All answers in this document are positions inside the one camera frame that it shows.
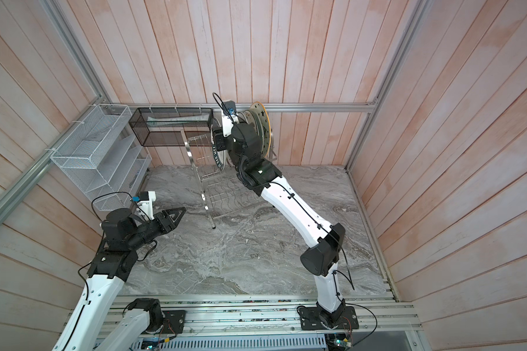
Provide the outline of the white plate dark green rim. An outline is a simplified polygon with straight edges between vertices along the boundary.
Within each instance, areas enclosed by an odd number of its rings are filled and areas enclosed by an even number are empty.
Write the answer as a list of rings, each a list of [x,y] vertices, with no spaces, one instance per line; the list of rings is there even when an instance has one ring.
[[[223,130],[222,126],[220,125],[219,121],[212,117],[209,123],[210,127],[210,137],[211,137],[211,144],[212,144],[212,156],[215,161],[215,164],[217,165],[218,169],[220,171],[223,170],[225,166],[225,151],[224,152],[216,152],[215,149],[213,149],[213,132],[215,130]]]

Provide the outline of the mint green flower plate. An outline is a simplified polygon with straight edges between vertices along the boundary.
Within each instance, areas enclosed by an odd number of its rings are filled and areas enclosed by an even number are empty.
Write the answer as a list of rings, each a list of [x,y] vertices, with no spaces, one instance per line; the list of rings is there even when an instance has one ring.
[[[244,111],[245,119],[250,126],[254,128],[256,131],[257,136],[260,137],[262,141],[264,141],[265,137],[265,131],[264,131],[264,125],[262,123],[261,118],[259,117],[258,112],[254,112],[252,110],[246,110]]]

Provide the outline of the star pattern orange rim plate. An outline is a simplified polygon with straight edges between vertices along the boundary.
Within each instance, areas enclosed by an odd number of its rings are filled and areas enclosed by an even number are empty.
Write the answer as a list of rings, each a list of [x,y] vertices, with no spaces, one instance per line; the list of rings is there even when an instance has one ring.
[[[254,112],[257,111],[259,114],[259,117],[262,120],[262,123],[264,126],[263,128],[265,131],[265,137],[264,137],[264,141],[262,141],[261,154],[262,154],[262,157],[268,158],[272,150],[272,127],[271,127],[271,122],[269,120],[269,115],[266,112],[266,108],[260,102],[254,102],[250,106],[249,110],[252,110]]]

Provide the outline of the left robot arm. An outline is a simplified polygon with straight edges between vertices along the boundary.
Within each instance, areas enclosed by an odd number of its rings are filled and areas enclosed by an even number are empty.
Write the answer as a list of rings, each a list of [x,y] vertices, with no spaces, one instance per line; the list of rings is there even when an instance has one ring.
[[[55,350],[128,350],[143,333],[158,336],[157,345],[175,339],[184,329],[184,310],[163,311],[156,298],[136,298],[125,308],[123,319],[98,342],[112,303],[138,261],[137,251],[175,230],[185,208],[162,210],[152,219],[141,219],[130,209],[112,211],[102,222],[104,238],[94,259],[86,265],[84,289]],[[167,338],[162,333],[168,332]]]

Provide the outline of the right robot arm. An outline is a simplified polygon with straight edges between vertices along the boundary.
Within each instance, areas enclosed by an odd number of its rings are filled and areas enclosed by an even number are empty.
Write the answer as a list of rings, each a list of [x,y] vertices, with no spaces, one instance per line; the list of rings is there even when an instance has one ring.
[[[345,228],[333,225],[316,213],[291,187],[280,170],[261,155],[262,140],[246,123],[212,132],[217,152],[227,152],[243,185],[275,207],[303,237],[307,249],[300,261],[315,279],[318,299],[310,315],[301,316],[302,328],[312,323],[336,328],[346,305],[338,288],[338,262]]]

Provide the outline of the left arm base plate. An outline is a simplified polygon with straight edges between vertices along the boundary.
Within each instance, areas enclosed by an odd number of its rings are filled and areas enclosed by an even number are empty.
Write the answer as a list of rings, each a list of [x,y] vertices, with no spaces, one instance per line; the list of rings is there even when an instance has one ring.
[[[133,326],[141,333],[180,334],[184,329],[185,310],[144,310],[132,309],[126,311],[121,325]]]

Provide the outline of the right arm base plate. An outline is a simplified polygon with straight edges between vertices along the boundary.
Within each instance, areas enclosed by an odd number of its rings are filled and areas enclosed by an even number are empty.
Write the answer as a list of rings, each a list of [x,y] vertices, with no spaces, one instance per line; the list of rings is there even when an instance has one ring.
[[[330,313],[320,306],[305,307],[298,306],[297,314],[300,317],[300,325],[303,331],[317,330],[357,330],[359,322],[354,307],[347,307],[343,304]]]

